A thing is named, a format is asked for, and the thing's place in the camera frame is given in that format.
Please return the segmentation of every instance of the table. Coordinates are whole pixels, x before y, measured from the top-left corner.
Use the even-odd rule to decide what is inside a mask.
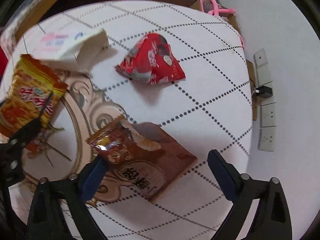
[[[58,105],[42,153],[24,160],[27,179],[11,187],[12,206],[26,221],[37,181],[79,172],[93,157],[84,140],[124,114],[132,123],[159,124],[197,156],[198,163],[155,204],[107,173],[103,187],[87,205],[101,230],[108,238],[119,240],[211,239],[232,203],[208,168],[207,154],[217,149],[242,173],[251,144],[251,91],[238,33],[220,17],[172,4],[112,1],[82,6],[55,15],[24,34],[4,74],[1,99],[10,87],[19,55],[36,56],[44,33],[93,28],[106,29],[110,47],[95,58],[89,77],[62,73],[69,91]],[[113,66],[149,32],[167,39],[185,80],[150,86],[116,73]],[[67,205],[62,203],[62,208],[72,235],[80,238]]]

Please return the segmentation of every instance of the red snack package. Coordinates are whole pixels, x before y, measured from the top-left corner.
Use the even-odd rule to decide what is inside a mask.
[[[125,76],[151,85],[186,77],[167,40],[157,33],[143,36],[115,68]]]

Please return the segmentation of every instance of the wall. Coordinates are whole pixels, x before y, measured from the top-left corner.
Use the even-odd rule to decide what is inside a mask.
[[[254,179],[280,179],[293,239],[299,239],[320,208],[320,41],[291,0],[220,2],[237,10],[247,59],[261,48],[267,53],[277,102],[276,150],[258,150],[255,121],[247,172]]]

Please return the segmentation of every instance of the silver bolt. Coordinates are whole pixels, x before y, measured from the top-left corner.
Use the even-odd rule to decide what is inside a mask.
[[[68,178],[69,178],[70,180],[74,180],[74,179],[78,178],[78,174],[72,173],[72,174],[69,175]]]
[[[240,177],[241,177],[242,179],[244,179],[244,180],[250,179],[250,176],[249,176],[248,174],[246,174],[246,173],[242,173],[242,174],[240,175]]]
[[[10,144],[11,144],[11,145],[15,145],[17,142],[18,142],[18,139],[13,139],[13,140],[10,142]]]
[[[273,177],[271,180],[274,184],[278,184],[280,182],[279,179],[275,177]]]
[[[44,184],[44,183],[46,183],[47,181],[48,181],[48,178],[43,177],[43,178],[41,178],[41,179],[39,180],[39,183],[40,183],[40,184]]]
[[[18,161],[14,160],[11,164],[10,164],[10,169],[14,169],[15,167],[17,167],[18,165]]]

